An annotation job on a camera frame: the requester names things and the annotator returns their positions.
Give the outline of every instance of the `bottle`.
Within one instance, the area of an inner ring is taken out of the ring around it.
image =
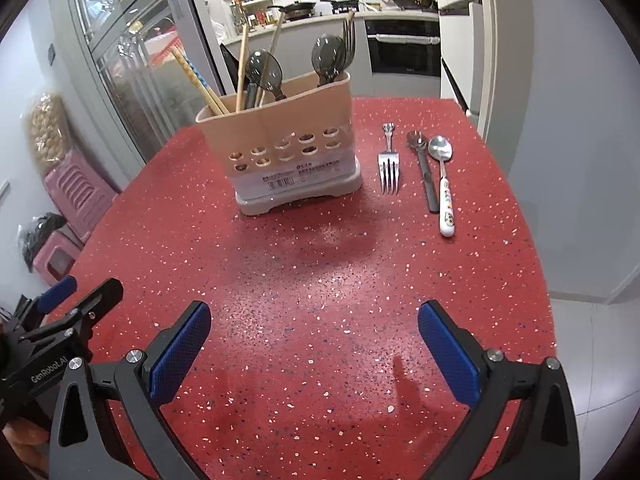
[[[238,8],[240,15],[244,16],[244,22],[249,23],[249,20],[247,19],[247,16],[246,16],[246,11],[244,10],[244,6],[242,5],[242,0],[232,0],[232,1],[233,3],[236,4],[236,7]]]

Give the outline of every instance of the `chopsticks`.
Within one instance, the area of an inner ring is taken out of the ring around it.
[[[280,31],[282,30],[282,24],[284,23],[284,19],[285,19],[285,13],[280,11],[280,19],[278,20],[278,25],[276,26],[276,30],[273,33],[273,36],[271,37],[271,46],[269,47],[269,54],[271,54],[272,56],[275,55],[275,51],[276,51],[276,45],[278,44],[278,38],[280,37]],[[264,88],[260,87],[258,88],[258,95],[255,98],[255,101],[257,103],[260,103],[259,106],[262,106],[262,103],[264,102]]]
[[[244,93],[244,71],[246,69],[246,52],[248,49],[249,25],[242,26],[242,43],[240,44],[240,60],[238,63],[238,88],[236,89],[236,112],[242,110],[242,94]]]
[[[204,101],[209,106],[212,113],[214,115],[228,114],[229,110],[226,108],[225,104],[216,95],[216,93],[213,91],[213,88],[206,84],[206,81],[204,81],[202,76],[197,73],[193,66],[191,66],[187,59],[182,55],[180,50],[172,46],[171,53],[174,55],[175,60],[178,62],[178,64],[182,67],[182,70],[186,74],[191,84],[198,89],[200,95],[202,95]]]

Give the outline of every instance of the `plastic bag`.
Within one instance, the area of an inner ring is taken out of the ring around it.
[[[65,224],[66,218],[62,215],[46,213],[42,216],[34,216],[33,220],[27,225],[18,226],[16,242],[29,272],[33,272],[33,260],[49,238],[49,235]]]
[[[44,93],[24,117],[27,142],[42,178],[65,158],[71,135],[65,107],[59,95]]]

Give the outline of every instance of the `utensil holder hole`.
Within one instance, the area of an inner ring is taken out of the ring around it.
[[[290,145],[291,143],[289,142],[289,139],[282,139],[276,142],[273,146],[276,150],[286,150]]]

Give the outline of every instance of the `beige utensil holder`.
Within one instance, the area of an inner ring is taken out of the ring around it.
[[[209,107],[196,124],[236,190],[247,215],[313,196],[340,196],[360,188],[360,164],[351,127],[350,76],[316,88],[311,72],[282,83],[288,97],[262,108],[212,116]],[[235,109],[236,96],[222,102]]]

